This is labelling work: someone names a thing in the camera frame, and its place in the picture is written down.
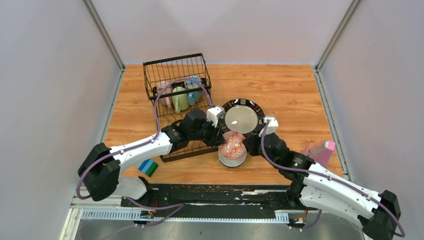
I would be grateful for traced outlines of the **pink ceramic mug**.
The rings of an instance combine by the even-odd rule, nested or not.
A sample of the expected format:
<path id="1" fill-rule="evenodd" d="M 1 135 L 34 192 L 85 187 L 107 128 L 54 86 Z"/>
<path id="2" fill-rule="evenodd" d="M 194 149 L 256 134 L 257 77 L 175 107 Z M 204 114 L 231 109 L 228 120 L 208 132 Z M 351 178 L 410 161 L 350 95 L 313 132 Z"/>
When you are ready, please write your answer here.
<path id="1" fill-rule="evenodd" d="M 157 86 L 156 86 L 157 93 L 160 93 L 168 84 L 169 84 L 169 82 L 166 81 L 166 80 L 160 81 L 157 84 Z M 166 97 L 164 97 L 164 95 L 171 94 L 172 92 L 173 92 L 173 88 L 171 86 L 170 87 L 167 87 L 165 89 L 165 91 L 162 93 L 161 98 L 158 100 L 159 103 L 161 103 L 162 105 L 164 105 L 164 106 L 166 106 L 168 108 L 172 108 L 172 106 L 173 106 L 173 97 L 172 96 L 166 96 Z"/>

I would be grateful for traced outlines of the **red patterned white bowl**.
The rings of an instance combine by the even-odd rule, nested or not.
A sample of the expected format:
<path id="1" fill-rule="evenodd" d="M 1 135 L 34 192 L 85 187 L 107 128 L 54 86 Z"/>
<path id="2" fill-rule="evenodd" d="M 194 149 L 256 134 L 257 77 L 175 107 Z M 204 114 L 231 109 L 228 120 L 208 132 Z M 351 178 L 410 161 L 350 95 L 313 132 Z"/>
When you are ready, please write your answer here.
<path id="1" fill-rule="evenodd" d="M 246 157 L 247 149 L 243 144 L 245 137 L 237 131 L 227 131 L 223 134 L 225 143 L 220 145 L 218 153 L 228 160 L 240 160 Z"/>

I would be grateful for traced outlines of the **blue butterfly mug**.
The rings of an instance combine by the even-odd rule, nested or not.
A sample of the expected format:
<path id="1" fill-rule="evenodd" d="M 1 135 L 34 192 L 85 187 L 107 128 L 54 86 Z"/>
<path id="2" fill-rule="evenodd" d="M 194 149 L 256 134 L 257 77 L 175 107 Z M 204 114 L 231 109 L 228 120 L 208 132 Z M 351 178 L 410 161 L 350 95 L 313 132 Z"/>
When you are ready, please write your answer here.
<path id="1" fill-rule="evenodd" d="M 190 106 L 194 106 L 195 103 L 199 102 L 204 93 L 197 83 L 201 83 L 201 79 L 196 75 L 191 75 L 184 81 L 186 90 L 199 89 L 197 91 L 190 91 L 187 94 L 188 104 Z"/>

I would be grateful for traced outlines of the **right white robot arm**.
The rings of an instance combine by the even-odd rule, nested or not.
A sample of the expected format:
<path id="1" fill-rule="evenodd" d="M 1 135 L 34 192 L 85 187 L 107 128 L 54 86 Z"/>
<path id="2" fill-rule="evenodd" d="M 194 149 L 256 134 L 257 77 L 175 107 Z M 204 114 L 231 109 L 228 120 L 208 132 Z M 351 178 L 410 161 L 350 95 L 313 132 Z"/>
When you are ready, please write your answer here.
<path id="1" fill-rule="evenodd" d="M 400 224 L 401 209 L 395 193 L 367 189 L 340 177 L 309 156 L 289 149 L 276 134 L 243 140 L 251 156 L 266 159 L 291 181 L 286 204 L 319 209 L 357 226 L 373 240 L 406 237 Z"/>

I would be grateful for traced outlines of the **light green mug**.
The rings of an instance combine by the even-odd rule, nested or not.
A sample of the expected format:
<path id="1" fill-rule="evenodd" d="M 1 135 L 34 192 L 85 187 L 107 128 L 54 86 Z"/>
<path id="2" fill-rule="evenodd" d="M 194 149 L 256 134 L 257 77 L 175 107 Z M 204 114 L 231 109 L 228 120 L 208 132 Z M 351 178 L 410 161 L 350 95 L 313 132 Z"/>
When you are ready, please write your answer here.
<path id="1" fill-rule="evenodd" d="M 184 111 L 189 107 L 187 93 L 173 95 L 172 101 L 176 113 L 180 113 L 181 111 Z"/>

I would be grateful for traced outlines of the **white black bowl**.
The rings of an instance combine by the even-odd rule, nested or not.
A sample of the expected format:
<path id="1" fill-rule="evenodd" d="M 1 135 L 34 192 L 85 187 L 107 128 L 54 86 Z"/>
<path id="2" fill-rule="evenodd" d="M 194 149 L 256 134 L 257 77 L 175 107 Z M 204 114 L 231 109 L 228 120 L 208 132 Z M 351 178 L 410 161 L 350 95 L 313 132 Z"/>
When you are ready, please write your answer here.
<path id="1" fill-rule="evenodd" d="M 240 165 L 242 165 L 247 157 L 247 153 L 240 155 L 236 159 L 230 159 L 226 156 L 224 156 L 221 152 L 218 152 L 218 159 L 219 161 L 228 168 L 237 168 Z"/>

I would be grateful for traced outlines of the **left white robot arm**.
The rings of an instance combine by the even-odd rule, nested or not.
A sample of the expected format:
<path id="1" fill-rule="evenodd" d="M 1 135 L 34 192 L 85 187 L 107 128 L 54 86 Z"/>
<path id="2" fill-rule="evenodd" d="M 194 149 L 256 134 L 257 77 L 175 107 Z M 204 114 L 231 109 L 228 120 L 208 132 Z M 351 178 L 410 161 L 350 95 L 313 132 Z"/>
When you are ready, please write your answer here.
<path id="1" fill-rule="evenodd" d="M 78 187 L 85 186 L 88 198 L 102 201 L 109 196 L 129 197 L 140 206 L 149 206 L 153 193 L 143 177 L 128 177 L 123 172 L 143 161 L 184 149 L 191 141 L 202 141 L 216 148 L 225 143 L 219 118 L 225 114 L 221 106 L 207 111 L 194 109 L 182 120 L 160 129 L 144 139 L 124 145 L 107 147 L 96 144 L 79 167 Z"/>

